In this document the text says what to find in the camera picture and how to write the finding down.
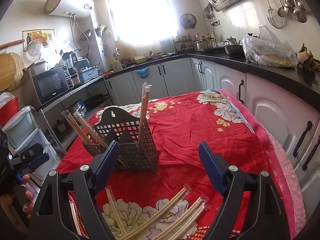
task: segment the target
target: wall fan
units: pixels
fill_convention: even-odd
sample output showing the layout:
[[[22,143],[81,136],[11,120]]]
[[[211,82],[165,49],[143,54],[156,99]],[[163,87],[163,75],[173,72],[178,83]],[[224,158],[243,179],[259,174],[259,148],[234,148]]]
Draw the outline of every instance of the wall fan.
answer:
[[[196,17],[191,13],[186,13],[181,16],[180,18],[180,24],[182,27],[184,27],[186,30],[188,29],[194,29],[197,24]]]

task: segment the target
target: red bucket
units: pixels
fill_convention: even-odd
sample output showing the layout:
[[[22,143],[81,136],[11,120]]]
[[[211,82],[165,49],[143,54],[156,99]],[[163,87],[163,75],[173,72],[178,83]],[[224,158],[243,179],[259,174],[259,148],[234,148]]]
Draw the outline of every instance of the red bucket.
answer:
[[[18,97],[15,97],[0,108],[0,125],[4,126],[18,111]]]

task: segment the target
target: white cabinet door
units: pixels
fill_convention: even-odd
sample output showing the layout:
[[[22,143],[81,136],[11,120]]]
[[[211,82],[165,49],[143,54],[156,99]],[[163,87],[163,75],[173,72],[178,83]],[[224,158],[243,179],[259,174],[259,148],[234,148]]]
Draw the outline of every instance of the white cabinet door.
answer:
[[[247,74],[246,106],[282,145],[296,167],[318,125],[318,112],[288,91],[250,74]],[[312,122],[312,128],[304,133],[308,121]],[[305,137],[295,150],[303,134]]]
[[[107,80],[117,106],[137,104],[141,102],[136,83],[131,72],[123,73]]]
[[[214,62],[202,60],[200,63],[200,71],[203,76],[204,90],[217,89],[216,72],[214,69]]]
[[[245,105],[246,74],[215,63],[217,89],[223,89]]]
[[[190,58],[181,58],[161,64],[169,97],[195,91]]]
[[[195,80],[195,91],[203,91],[205,89],[204,89],[203,75],[200,72],[201,61],[193,57],[191,58],[191,64],[192,64],[193,78]]]
[[[150,99],[163,98],[168,96],[167,88],[164,82],[164,75],[162,74],[160,65],[152,65],[148,67],[149,75],[147,78],[141,78],[138,73],[132,71],[134,81],[136,82],[140,97],[142,97],[142,85],[145,82],[152,85],[150,90]]]
[[[307,218],[314,212],[320,201],[320,124],[315,135],[295,168],[302,191]]]

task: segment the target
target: window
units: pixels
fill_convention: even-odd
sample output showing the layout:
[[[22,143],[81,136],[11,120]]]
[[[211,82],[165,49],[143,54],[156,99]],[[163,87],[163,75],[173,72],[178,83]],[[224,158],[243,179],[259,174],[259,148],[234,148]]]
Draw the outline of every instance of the window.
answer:
[[[168,0],[108,0],[116,39],[149,44],[177,31]]]

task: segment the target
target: countertop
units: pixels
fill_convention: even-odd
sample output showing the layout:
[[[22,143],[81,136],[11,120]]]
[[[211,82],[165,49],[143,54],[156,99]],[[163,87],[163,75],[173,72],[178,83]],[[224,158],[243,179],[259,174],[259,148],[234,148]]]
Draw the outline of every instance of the countertop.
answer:
[[[302,72],[299,68],[257,65],[248,61],[244,55],[228,55],[226,52],[192,52],[188,54],[173,54],[170,56],[163,56],[160,59],[151,59],[142,64],[135,64],[125,68],[124,70],[111,74],[108,78],[112,78],[135,69],[186,57],[195,57],[212,61],[223,66],[227,66],[244,73],[250,73],[268,80],[271,83],[274,83],[293,93],[320,112],[320,71],[309,73]]]

